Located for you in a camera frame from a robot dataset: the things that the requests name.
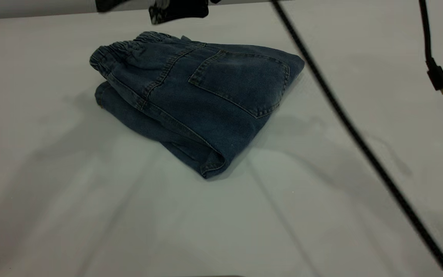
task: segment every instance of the jeans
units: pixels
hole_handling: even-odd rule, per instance
[[[107,79],[102,108],[206,179],[251,142],[304,66],[276,49],[155,32],[100,46],[90,64]]]

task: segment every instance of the blue denim jeans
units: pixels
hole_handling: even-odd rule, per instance
[[[155,32],[100,46],[90,64],[107,79],[97,103],[204,178],[227,169],[304,66],[276,49]]]

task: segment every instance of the stitching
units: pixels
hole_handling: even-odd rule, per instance
[[[185,56],[186,54],[196,50],[196,49],[200,49],[205,47],[206,44],[202,43],[202,44],[198,44],[196,46],[184,49],[183,51],[179,52],[176,56],[172,56],[168,61],[167,64],[165,65],[165,67],[163,68],[162,73],[160,74],[160,76],[157,78],[157,80],[155,82],[152,82],[150,85],[148,85],[145,89],[145,95],[146,95],[146,99],[148,99],[150,97],[150,93],[153,91],[153,89],[157,86],[160,86],[165,79],[167,78],[167,75],[169,74],[169,72],[172,70],[172,68],[174,67],[174,64],[183,56]]]
[[[186,151],[182,150],[180,147],[178,147],[179,144],[176,144],[174,142],[170,143],[173,147],[177,148],[179,151],[181,151],[185,156],[188,156],[191,160],[193,161],[197,161],[197,159],[193,158],[193,156],[189,155],[188,153],[186,153]]]
[[[226,161],[225,161],[225,157],[218,152],[213,146],[211,146],[211,144],[209,142],[207,142],[202,136],[200,136],[198,133],[196,133],[195,131],[192,131],[191,128],[189,128],[188,126],[186,126],[185,124],[183,124],[182,122],[180,122],[179,120],[177,120],[175,117],[173,117],[172,115],[170,115],[168,112],[165,112],[162,108],[158,107],[157,105],[153,104],[152,102],[148,102],[148,104],[150,104],[152,107],[157,108],[158,110],[160,110],[160,116],[162,117],[167,117],[167,119],[172,119],[175,122],[177,122],[178,124],[180,124],[183,128],[186,128],[189,132],[191,132],[192,134],[194,134],[196,137],[198,137],[202,142],[204,142],[208,147],[210,147],[211,149],[213,149],[213,151],[215,151],[216,153],[218,153],[222,158],[223,158],[223,163],[221,165],[218,165],[216,163],[209,163],[209,164],[205,164],[202,167],[200,167],[200,170],[202,172],[202,175],[204,175],[204,173],[211,171],[211,170],[217,170],[222,168]]]
[[[201,82],[201,77],[202,74],[204,74],[204,70],[205,68],[208,67],[208,65],[214,61],[216,61],[218,58],[222,57],[222,56],[226,56],[227,54],[237,54],[237,55],[242,55],[242,56],[248,56],[248,57],[261,57],[261,58],[266,58],[268,60],[273,60],[276,63],[279,63],[280,65],[283,66],[283,68],[285,69],[285,80],[283,81],[283,89],[281,90],[280,93],[280,99],[278,100],[278,102],[275,105],[272,105],[271,107],[267,107],[264,110],[252,110],[252,109],[248,109],[245,107],[242,107],[241,105],[239,105],[238,103],[236,103],[232,97],[227,96],[225,94],[221,94],[221,93],[215,93],[213,91],[210,91],[206,88],[201,87],[199,84]],[[188,79],[188,82],[190,82],[191,84],[194,84],[195,86],[198,86],[199,88],[202,88],[208,92],[213,93],[214,95],[217,95],[227,101],[229,101],[230,103],[236,105],[237,107],[241,108],[242,110],[244,110],[245,112],[247,112],[248,114],[250,114],[251,116],[253,116],[254,118],[258,119],[261,117],[264,117],[267,114],[270,114],[274,109],[276,109],[276,107],[278,107],[280,105],[281,102],[281,97],[283,96],[283,94],[285,93],[286,90],[286,86],[288,84],[288,79],[290,78],[290,70],[289,70],[289,66],[283,62],[278,60],[277,58],[273,58],[270,56],[266,56],[266,55],[261,55],[261,54],[252,54],[252,53],[239,53],[239,52],[230,52],[230,51],[225,51],[225,50],[220,50],[218,51],[218,53],[214,54],[213,56],[207,58],[205,61],[203,61],[203,63],[201,65],[199,65],[199,67],[195,70],[195,73],[192,74],[192,76]]]
[[[130,95],[132,96],[134,100],[134,107],[138,109],[139,111],[143,110],[144,105],[146,104],[146,100],[142,98],[140,95],[138,95],[134,89],[130,88],[126,84],[124,84],[122,81],[120,81],[112,72],[109,74],[111,78],[113,78],[113,81],[115,81],[118,85],[122,86],[124,89],[128,90]]]
[[[103,108],[103,105],[102,105],[102,97],[103,97],[103,91],[104,90],[101,90],[100,91],[100,95],[99,95],[99,97],[98,97],[98,105],[101,107],[101,108]]]
[[[136,43],[131,43],[131,42],[135,42],[135,41],[133,40],[133,41],[125,41],[125,42],[114,42],[113,44],[110,44],[107,46],[100,46],[99,48],[97,48],[95,50],[95,52],[97,52],[97,51],[100,52],[100,55],[102,57],[100,59],[98,59],[96,57],[95,52],[94,52],[90,58],[90,65],[92,67],[94,67],[93,65],[100,65],[102,68],[104,68],[105,69],[104,73],[106,73],[105,75],[102,74],[102,72],[100,72],[100,70],[98,70],[98,69],[96,69],[96,70],[99,71],[100,74],[104,75],[105,78],[107,78],[107,76],[109,76],[109,74],[112,73],[112,69],[116,63],[127,63],[127,60],[133,55],[134,51],[141,51],[141,52],[145,51],[145,48],[142,45],[137,45]],[[129,51],[128,56],[126,56],[125,58],[118,58],[118,56],[113,55],[111,52],[111,51],[116,51],[115,48],[117,48],[118,45],[121,45],[125,49],[127,47],[130,47],[132,50]]]

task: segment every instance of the white table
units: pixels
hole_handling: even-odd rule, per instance
[[[443,67],[443,0],[428,4]],[[417,2],[283,5],[443,247],[443,96]],[[210,181],[100,109],[89,56],[145,30],[296,53],[268,3],[160,26],[144,10],[0,19],[0,277],[441,276],[308,70]]]

